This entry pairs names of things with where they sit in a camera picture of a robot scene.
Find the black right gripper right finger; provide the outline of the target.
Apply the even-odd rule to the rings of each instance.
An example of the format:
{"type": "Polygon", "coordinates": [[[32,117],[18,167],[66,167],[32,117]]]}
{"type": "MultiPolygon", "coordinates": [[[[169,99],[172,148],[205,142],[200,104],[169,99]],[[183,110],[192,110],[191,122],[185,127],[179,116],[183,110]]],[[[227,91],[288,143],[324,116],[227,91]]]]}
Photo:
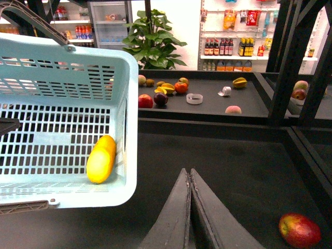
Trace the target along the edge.
{"type": "Polygon", "coordinates": [[[196,248],[263,248],[191,169],[191,224],[196,248]]]}

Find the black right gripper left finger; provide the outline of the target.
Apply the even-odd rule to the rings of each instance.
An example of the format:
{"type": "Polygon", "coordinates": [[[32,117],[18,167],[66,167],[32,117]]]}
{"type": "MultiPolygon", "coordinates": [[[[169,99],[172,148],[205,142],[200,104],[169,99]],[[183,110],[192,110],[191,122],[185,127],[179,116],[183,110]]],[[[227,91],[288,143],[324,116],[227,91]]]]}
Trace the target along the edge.
{"type": "Polygon", "coordinates": [[[188,248],[190,210],[189,175],[182,168],[156,222],[139,248],[188,248]]]}

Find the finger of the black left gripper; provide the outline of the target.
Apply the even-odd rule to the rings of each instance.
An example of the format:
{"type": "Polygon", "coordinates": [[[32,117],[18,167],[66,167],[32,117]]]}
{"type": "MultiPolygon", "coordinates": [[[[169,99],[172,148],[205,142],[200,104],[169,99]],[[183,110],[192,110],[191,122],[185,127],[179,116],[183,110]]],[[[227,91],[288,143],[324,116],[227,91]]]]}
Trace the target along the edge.
{"type": "Polygon", "coordinates": [[[18,119],[0,118],[0,120],[0,136],[20,128],[20,121],[18,119]]]}

